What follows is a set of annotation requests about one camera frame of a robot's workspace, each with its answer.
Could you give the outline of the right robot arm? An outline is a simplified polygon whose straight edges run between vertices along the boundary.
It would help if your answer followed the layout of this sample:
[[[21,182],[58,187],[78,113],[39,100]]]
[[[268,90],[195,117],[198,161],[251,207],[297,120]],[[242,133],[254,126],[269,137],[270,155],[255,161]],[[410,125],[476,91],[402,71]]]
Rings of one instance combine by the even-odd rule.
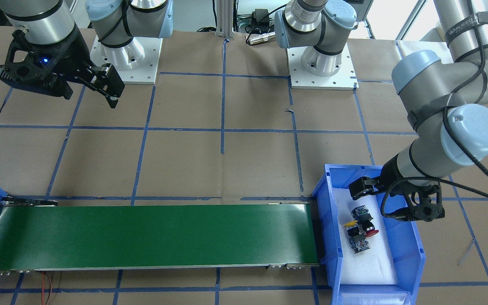
[[[0,80],[14,89],[63,97],[69,82],[102,94],[115,108],[124,83],[109,63],[96,66],[66,3],[62,0],[0,0],[15,27]]]

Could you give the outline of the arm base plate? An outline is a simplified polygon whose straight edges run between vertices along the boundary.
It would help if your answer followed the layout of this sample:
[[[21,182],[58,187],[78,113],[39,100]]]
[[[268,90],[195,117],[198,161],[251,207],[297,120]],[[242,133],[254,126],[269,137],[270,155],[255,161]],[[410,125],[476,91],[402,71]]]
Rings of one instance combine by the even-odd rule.
[[[293,89],[358,89],[358,78],[347,44],[337,55],[324,55],[314,47],[287,49]]]
[[[97,65],[111,63],[125,84],[155,85],[163,39],[134,37],[127,46],[109,48],[95,41],[90,51]]]

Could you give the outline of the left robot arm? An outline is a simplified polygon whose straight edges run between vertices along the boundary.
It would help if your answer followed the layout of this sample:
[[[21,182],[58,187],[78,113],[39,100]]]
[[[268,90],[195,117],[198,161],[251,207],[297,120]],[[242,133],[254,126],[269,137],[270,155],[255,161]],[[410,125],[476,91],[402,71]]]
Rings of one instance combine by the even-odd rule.
[[[372,194],[439,195],[446,176],[488,155],[488,0],[436,0],[453,58],[430,50],[405,56],[392,79],[418,138],[376,177],[349,186],[353,199]]]

